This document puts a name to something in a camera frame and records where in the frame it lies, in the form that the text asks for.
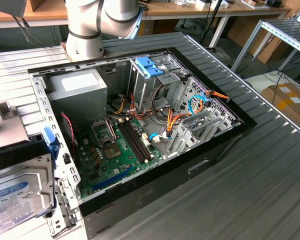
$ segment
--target expansion slot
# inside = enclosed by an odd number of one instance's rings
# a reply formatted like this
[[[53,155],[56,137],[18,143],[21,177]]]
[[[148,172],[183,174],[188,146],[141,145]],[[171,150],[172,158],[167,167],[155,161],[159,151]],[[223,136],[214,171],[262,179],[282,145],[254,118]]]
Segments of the expansion slot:
[[[130,167],[130,168],[128,168],[127,170],[125,170],[125,171],[119,173],[118,175],[109,178],[108,180],[105,180],[105,181],[103,181],[103,182],[99,182],[98,184],[92,186],[92,190],[93,190],[93,191],[96,191],[96,190],[98,190],[98,189],[102,189],[102,188],[104,188],[104,187],[107,186],[107,185],[110,185],[110,184],[112,184],[112,183],[114,183],[114,182],[116,182],[116,181],[118,181],[118,180],[120,180],[120,179],[123,179],[124,177],[126,177],[126,176],[128,175],[128,173],[129,173],[132,169],[134,169],[134,167]]]
[[[143,164],[145,160],[151,159],[148,150],[139,139],[133,127],[128,122],[119,124],[118,128],[124,136],[127,143],[129,144],[129,146],[131,147],[139,163]]]

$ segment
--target blue plastic clip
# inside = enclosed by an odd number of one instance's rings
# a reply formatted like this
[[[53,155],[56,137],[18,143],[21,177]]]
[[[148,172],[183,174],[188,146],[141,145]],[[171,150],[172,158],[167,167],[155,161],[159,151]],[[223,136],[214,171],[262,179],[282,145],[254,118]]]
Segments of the blue plastic clip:
[[[46,142],[46,145],[48,146],[49,152],[51,154],[52,161],[54,162],[53,166],[54,169],[56,169],[55,161],[58,156],[58,152],[60,149],[60,144],[50,127],[45,127],[42,131],[42,135],[44,137],[44,140]]]
[[[137,57],[135,62],[149,78],[165,74],[165,72],[157,68],[156,64],[147,56]]]

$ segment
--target table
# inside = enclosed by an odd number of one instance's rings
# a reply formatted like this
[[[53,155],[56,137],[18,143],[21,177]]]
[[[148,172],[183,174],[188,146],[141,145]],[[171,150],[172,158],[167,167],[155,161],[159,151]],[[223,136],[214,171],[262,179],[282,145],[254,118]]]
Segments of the table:
[[[231,70],[236,71],[247,54],[251,44],[254,39],[257,37],[260,29],[265,29],[268,31],[268,35],[265,39],[269,39],[271,35],[278,37],[283,40],[290,46],[294,48],[292,53],[288,56],[288,58],[283,62],[283,64],[279,67],[279,71],[281,71],[291,60],[291,58],[299,51],[300,52],[300,22],[295,20],[294,18],[287,19],[272,19],[272,20],[260,20],[255,29],[253,30],[250,38],[246,42],[245,46],[241,50],[239,56],[235,60]],[[259,51],[262,50],[267,41],[263,41],[259,48],[257,49],[255,55],[258,54]]]
[[[184,19],[184,18],[205,18],[208,9],[197,9],[195,4],[190,6],[178,6],[173,2],[151,2],[147,4],[148,14],[147,20],[163,20],[163,19]],[[279,15],[282,19],[291,9],[283,7],[281,9],[270,7],[270,9],[255,10],[245,4],[241,0],[235,0],[234,4],[230,4],[229,8],[220,8],[216,17],[221,17],[221,21],[214,33],[212,41],[209,45],[214,48],[223,32],[230,17],[235,16],[262,16],[262,15]],[[24,18],[30,26],[52,26],[67,25],[67,10],[63,0],[45,0],[35,12],[25,12]],[[15,28],[17,24],[13,22],[11,16],[0,12],[0,28]]]
[[[299,127],[190,36],[174,32],[103,44],[110,56],[176,47],[257,126],[221,162],[98,234],[98,240],[300,240]],[[0,100],[13,101],[28,134],[43,121],[27,69],[66,62],[61,47],[0,53]],[[2,239],[48,239],[47,225],[26,225]],[[61,240],[86,239],[84,234],[79,224]]]

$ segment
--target motherboard chip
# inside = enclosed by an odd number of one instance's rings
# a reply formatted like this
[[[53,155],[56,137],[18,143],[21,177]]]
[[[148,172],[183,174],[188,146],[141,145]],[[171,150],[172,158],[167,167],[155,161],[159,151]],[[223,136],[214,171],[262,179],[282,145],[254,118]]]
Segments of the motherboard chip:
[[[91,180],[95,180],[95,179],[97,179],[98,177],[99,177],[99,173],[97,173],[97,172],[90,174],[90,179],[91,179]]]
[[[109,160],[122,155],[122,152],[120,151],[119,146],[116,143],[109,144],[102,150],[104,151],[106,158]]]

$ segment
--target ram slot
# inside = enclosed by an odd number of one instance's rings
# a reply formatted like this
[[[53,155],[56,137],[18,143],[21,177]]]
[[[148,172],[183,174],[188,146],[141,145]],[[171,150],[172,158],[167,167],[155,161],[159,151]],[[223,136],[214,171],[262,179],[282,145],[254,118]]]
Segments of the ram slot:
[[[138,145],[139,151],[141,151],[144,159],[150,160],[151,157],[150,157],[150,154],[149,154],[148,150],[146,149],[144,144],[141,142],[140,138],[138,137],[138,135],[134,131],[133,127],[130,124],[127,124],[126,129],[129,132],[132,139],[135,140],[135,143]]]
[[[131,147],[132,151],[138,158],[139,163],[144,163],[145,160],[151,159],[149,152],[138,138],[137,134],[133,130],[129,123],[124,123],[119,126],[119,130],[122,132],[125,140]]]
[[[138,159],[138,161],[139,162],[144,161],[142,154],[138,151],[137,145],[131,140],[127,130],[125,129],[125,127],[123,125],[119,125],[118,128],[119,128],[120,132],[122,133],[124,139],[129,144],[130,148],[134,152],[134,154],[135,154],[136,158]]]

